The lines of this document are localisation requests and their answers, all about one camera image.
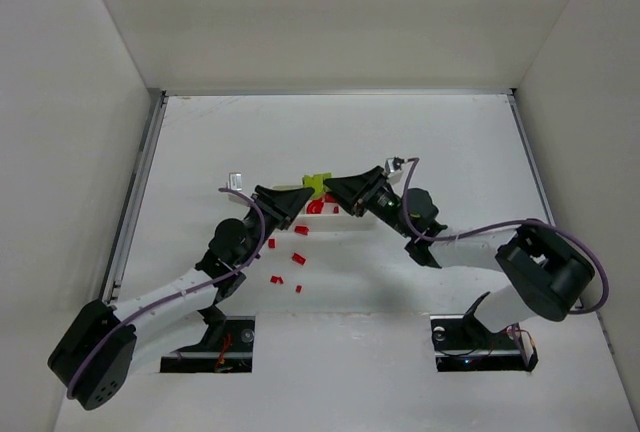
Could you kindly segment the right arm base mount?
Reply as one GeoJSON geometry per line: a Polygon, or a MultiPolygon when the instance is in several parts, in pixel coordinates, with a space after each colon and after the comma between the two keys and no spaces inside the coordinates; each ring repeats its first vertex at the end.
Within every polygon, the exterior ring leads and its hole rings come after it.
{"type": "Polygon", "coordinates": [[[531,334],[519,324],[490,332],[473,314],[489,295],[481,295],[462,315],[431,315],[436,370],[445,372],[531,373],[539,355],[531,334]]]}

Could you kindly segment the dark green duplo brick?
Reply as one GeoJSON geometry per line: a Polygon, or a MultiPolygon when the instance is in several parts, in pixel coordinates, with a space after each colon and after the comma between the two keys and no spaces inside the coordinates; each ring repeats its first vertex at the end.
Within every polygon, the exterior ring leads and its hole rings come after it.
{"type": "Polygon", "coordinates": [[[323,194],[325,191],[324,181],[331,177],[331,173],[304,175],[302,178],[302,185],[306,188],[313,188],[315,194],[323,194]]]}

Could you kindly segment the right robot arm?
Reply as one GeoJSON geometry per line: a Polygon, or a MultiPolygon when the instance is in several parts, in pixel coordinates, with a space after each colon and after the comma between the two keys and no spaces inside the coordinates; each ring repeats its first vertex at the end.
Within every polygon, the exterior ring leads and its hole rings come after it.
{"type": "Polygon", "coordinates": [[[596,275],[577,243],[539,220],[515,220],[462,232],[438,221],[428,191],[405,185],[396,193],[380,166],[360,175],[328,178],[328,194],[349,215],[373,214],[407,239],[422,267],[464,267],[502,274],[507,285],[481,295],[465,320],[477,332],[498,333],[532,317],[561,322],[596,275]]]}

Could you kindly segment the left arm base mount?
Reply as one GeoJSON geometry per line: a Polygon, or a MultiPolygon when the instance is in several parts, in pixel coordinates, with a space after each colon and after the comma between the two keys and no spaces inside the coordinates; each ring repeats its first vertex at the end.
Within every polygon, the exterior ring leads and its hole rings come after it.
{"type": "Polygon", "coordinates": [[[201,340],[161,358],[163,374],[244,374],[253,369],[256,317],[226,315],[212,306],[200,312],[207,329],[201,340]]]}

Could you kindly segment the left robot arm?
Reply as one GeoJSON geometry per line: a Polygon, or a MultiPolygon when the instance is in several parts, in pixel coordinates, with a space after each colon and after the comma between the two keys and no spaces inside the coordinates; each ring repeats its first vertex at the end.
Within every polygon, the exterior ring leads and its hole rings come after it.
{"type": "Polygon", "coordinates": [[[87,411],[103,406],[124,385],[147,340],[189,316],[205,328],[202,312],[235,292],[270,235],[287,229],[312,194],[310,187],[257,186],[251,196],[236,192],[247,214],[219,222],[202,259],[186,273],[124,302],[85,304],[47,361],[67,398],[87,411]]]}

